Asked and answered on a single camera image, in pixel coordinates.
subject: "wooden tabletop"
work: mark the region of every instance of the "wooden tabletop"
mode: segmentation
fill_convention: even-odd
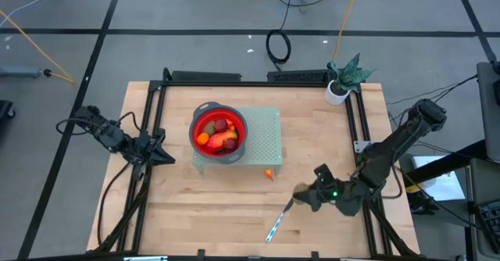
[[[148,82],[130,82],[122,114],[132,111],[141,120],[147,89]],[[381,141],[391,133],[382,87],[363,84],[362,89],[371,138]],[[192,165],[188,130],[194,109],[207,101],[233,107],[280,108],[284,162],[274,181],[255,168],[208,167],[203,176],[198,173]],[[154,101],[149,130],[155,108]],[[355,99],[353,109],[362,139]],[[163,148],[176,163],[153,168],[141,254],[193,256],[203,248],[207,256],[308,257],[311,251],[317,251],[321,257],[370,257],[362,211],[346,217],[329,205],[323,205],[317,213],[308,206],[293,206],[273,240],[264,241],[294,186],[315,180],[314,168],[326,163],[333,175],[342,180],[347,180],[355,169],[345,105],[329,105],[324,100],[324,89],[168,87],[160,127],[166,131]],[[131,119],[124,120],[122,128],[131,136],[138,135]],[[110,156],[103,190],[124,164],[120,155]],[[108,193],[103,238],[123,214],[129,180],[130,170]],[[383,193],[397,192],[391,175]],[[394,229],[418,252],[406,196],[384,200],[384,207]],[[96,224],[97,213],[89,249],[97,247]],[[383,253],[377,223],[374,230],[378,251]]]

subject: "potted plant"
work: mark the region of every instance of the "potted plant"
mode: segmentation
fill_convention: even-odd
[[[375,70],[363,70],[358,68],[359,53],[352,58],[344,69],[338,69],[331,63],[333,70],[337,74],[334,80],[330,81],[325,98],[332,105],[339,105],[347,98],[351,90],[358,92],[358,86]]]

